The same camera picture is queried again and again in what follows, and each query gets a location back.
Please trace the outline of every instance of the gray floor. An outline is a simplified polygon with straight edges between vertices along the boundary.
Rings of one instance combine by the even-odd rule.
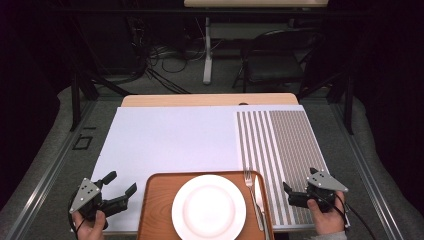
[[[215,55],[212,84],[204,85],[203,60],[190,61],[180,73],[166,73],[161,62],[155,69],[191,93],[239,93],[231,88],[240,62],[237,58]],[[178,70],[183,63],[166,59],[165,67]],[[171,94],[157,81],[143,76],[121,85],[136,94]],[[249,88],[250,92],[296,92],[297,85]],[[110,123],[122,98],[98,86],[101,97],[96,102],[83,100],[83,121],[70,133],[72,113],[70,89],[59,94],[61,109],[49,136],[18,189],[0,213],[1,239],[73,239],[66,220],[67,201],[83,177],[91,176]],[[340,121],[338,105],[324,100],[326,89],[302,100],[321,151],[330,171],[349,188],[348,202],[373,229],[377,239],[420,239],[422,217],[402,197],[391,177],[379,162],[365,110],[359,101],[354,105],[354,136],[346,133]],[[80,134],[92,136],[89,150],[73,150]],[[371,239],[364,226],[349,214],[352,228],[349,239]],[[290,234],[290,239],[304,239],[313,232]],[[115,236],[110,239],[135,239]]]

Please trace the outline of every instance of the human hand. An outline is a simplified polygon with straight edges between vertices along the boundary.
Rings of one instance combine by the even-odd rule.
[[[335,207],[344,213],[344,194],[340,191],[336,191],[336,195],[340,197],[341,201],[336,197]],[[318,235],[344,231],[344,219],[334,208],[332,208],[329,212],[323,213],[314,199],[309,199],[307,203],[309,210],[312,213],[312,219],[315,223],[315,230]]]
[[[106,216],[104,212],[96,212],[96,221],[84,221],[81,213],[78,211],[72,213],[72,220],[75,223],[75,228],[78,229],[79,240],[104,240],[103,227],[106,223]]]

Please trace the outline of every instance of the wooden tray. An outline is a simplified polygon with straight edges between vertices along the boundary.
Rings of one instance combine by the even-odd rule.
[[[264,232],[259,230],[252,198],[244,182],[242,171],[159,173],[152,175],[146,183],[137,239],[180,239],[172,224],[172,203],[177,192],[187,181],[204,174],[214,174],[227,178],[233,182],[243,194],[246,202],[246,221],[237,239],[265,239]],[[258,172],[253,171],[252,178],[254,179],[255,176],[258,176],[261,185],[270,238],[274,239],[268,200],[264,190],[264,181]]]

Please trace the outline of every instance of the knife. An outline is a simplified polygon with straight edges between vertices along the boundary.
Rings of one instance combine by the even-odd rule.
[[[259,185],[258,176],[255,177],[255,200],[256,200],[256,204],[258,205],[262,213],[262,222],[264,225],[265,240],[269,240],[270,239],[269,229],[268,229],[268,224],[266,222],[265,207],[264,207],[264,202],[262,198],[261,186]]]

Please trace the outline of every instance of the fork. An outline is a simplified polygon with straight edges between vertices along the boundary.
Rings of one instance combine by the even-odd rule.
[[[258,220],[258,225],[259,225],[259,230],[263,231],[264,230],[264,226],[262,225],[262,215],[259,215],[259,211],[258,211],[258,205],[256,204],[255,201],[255,197],[253,196],[253,191],[252,191],[252,186],[253,186],[253,180],[252,180],[252,169],[249,168],[248,170],[244,170],[243,174],[244,174],[244,182],[246,183],[246,186],[249,188],[250,191],[250,196],[252,197],[252,202],[253,202],[253,206],[255,209],[255,214],[256,214],[256,220]]]

